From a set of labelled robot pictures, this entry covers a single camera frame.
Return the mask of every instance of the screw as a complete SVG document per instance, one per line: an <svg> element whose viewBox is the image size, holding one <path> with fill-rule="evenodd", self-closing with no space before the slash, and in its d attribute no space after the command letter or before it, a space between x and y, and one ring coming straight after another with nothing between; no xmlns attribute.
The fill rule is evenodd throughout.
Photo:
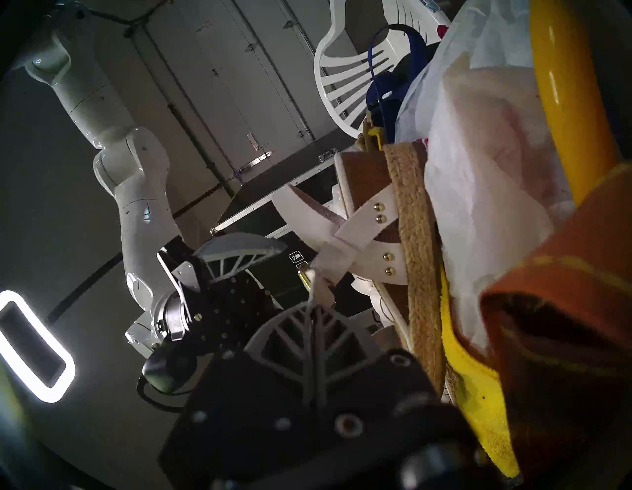
<svg viewBox="0 0 632 490"><path fill-rule="evenodd" d="M358 437L364 430L362 420L352 413L343 413L336 417L334 427L339 436L345 439Z"/></svg>
<svg viewBox="0 0 632 490"><path fill-rule="evenodd" d="M410 359L406 357L405 355L401 355L401 354L393 354L391 356L391 362L401 367L410 366Z"/></svg>
<svg viewBox="0 0 632 490"><path fill-rule="evenodd" d="M193 412L193 415L191 415L191 421L194 424L201 424L206 419L207 419L206 412L203 412L201 410L197 410L196 412Z"/></svg>
<svg viewBox="0 0 632 490"><path fill-rule="evenodd" d="M292 421L287 417L281 417L274 423L274 428L278 431L288 431L292 427Z"/></svg>

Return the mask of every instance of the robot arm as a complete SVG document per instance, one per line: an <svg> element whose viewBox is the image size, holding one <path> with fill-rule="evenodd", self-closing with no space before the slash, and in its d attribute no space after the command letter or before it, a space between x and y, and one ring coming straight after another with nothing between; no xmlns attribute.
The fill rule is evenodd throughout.
<svg viewBox="0 0 632 490"><path fill-rule="evenodd" d="M150 338L139 342L137 323L152 320L159 304L174 291L156 253L180 235L165 193L169 158L148 129L136 126L96 61L93 44L90 13L80 4L69 4L56 12L19 65L52 87L79 130L100 149L94 172L118 205L126 282L145 311L128 339L136 340L132 345L148 357L148 347L162 339L152 327Z"/></svg>

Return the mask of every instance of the led light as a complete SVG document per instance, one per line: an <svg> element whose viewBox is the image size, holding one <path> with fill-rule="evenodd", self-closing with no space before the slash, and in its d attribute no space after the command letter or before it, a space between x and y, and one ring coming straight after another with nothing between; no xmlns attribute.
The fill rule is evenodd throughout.
<svg viewBox="0 0 632 490"><path fill-rule="evenodd" d="M13 291L2 291L0 293L0 311L9 303L15 303L39 336L62 358L66 364L66 368L59 376L57 382L49 388L31 371L31 368L22 360L2 332L0 332L0 355L2 355L13 372L37 398L46 403L55 403L64 396L68 386L70 386L70 383L72 383L72 380L75 378L75 363L73 358L46 329L44 324L40 322L39 318L37 318L33 310L19 294Z"/></svg>

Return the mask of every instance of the yellow handle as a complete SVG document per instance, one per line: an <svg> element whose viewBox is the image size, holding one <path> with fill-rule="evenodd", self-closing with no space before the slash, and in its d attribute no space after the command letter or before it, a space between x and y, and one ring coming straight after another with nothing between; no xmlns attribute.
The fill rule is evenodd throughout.
<svg viewBox="0 0 632 490"><path fill-rule="evenodd" d="M575 204L619 162L588 35L564 0L531 1L533 64Z"/></svg>

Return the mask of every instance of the white chair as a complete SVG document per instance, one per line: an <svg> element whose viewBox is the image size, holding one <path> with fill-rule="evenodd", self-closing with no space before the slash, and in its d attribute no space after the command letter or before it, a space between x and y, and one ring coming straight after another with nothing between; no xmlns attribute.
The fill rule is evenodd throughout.
<svg viewBox="0 0 632 490"><path fill-rule="evenodd" d="M357 138L362 132L363 118L360 118L360 115L365 113L365 96L371 85L368 55L364 52L357 56L333 58L324 54L325 50L342 34L345 25L346 0L331 0L329 4L331 28L316 48L314 78L320 98L329 115L340 129L349 136ZM447 16L431 0L382 0L382 6L386 22L413 27L422 35L426 44L440 41L437 34L439 25L450 26ZM409 52L410 45L406 34L401 31L389 31L386 39L373 47L374 73L377 75L383 71L392 70ZM333 71L331 68L337 70L337 73L329 75L327 70Z"/></svg>

